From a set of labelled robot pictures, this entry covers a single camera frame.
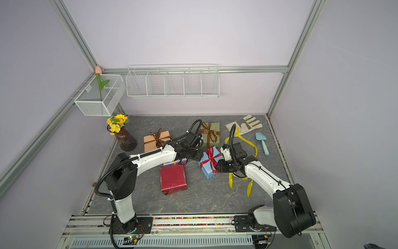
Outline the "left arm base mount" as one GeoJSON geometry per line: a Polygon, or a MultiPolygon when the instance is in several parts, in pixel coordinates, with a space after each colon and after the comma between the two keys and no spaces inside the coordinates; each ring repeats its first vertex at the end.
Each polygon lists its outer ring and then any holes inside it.
{"type": "Polygon", "coordinates": [[[113,234],[148,234],[151,233],[152,224],[153,217],[151,216],[136,216],[124,224],[115,215],[111,219],[110,230],[113,234]]]}

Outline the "red gift box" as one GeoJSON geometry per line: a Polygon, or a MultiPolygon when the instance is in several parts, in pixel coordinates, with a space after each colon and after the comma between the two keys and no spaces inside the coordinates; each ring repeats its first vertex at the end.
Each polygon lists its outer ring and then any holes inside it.
{"type": "Polygon", "coordinates": [[[160,169],[161,191],[164,195],[187,190],[184,165],[172,165],[160,169]]]}

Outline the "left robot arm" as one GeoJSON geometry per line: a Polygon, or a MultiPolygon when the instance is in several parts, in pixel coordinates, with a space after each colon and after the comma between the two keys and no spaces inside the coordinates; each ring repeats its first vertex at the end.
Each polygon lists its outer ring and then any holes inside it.
{"type": "Polygon", "coordinates": [[[137,218],[132,192],[137,177],[154,167],[178,159],[200,161],[203,153],[200,149],[202,144],[202,136],[198,132],[188,131],[176,140],[166,141],[155,150],[133,156],[122,153],[97,181],[94,193],[106,197],[111,202],[113,214],[121,224],[134,224],[137,218]]]}

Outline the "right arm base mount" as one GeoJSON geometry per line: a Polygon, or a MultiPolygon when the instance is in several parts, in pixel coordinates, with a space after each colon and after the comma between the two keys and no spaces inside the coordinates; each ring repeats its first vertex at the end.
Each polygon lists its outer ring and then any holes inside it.
{"type": "Polygon", "coordinates": [[[274,209],[265,205],[251,208],[248,214],[235,215],[231,221],[236,232],[274,232],[277,225],[274,218],[274,209]]]}

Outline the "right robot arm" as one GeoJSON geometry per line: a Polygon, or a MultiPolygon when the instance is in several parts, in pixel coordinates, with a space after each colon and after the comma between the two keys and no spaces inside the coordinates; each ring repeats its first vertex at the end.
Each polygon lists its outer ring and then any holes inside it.
{"type": "Polygon", "coordinates": [[[221,173],[241,172],[256,182],[272,199],[273,206],[258,205],[248,212],[248,226],[276,227],[287,238],[314,226],[316,218],[303,186],[290,184],[273,174],[254,156],[248,155],[240,143],[224,145],[223,159],[218,161],[221,173]]]}

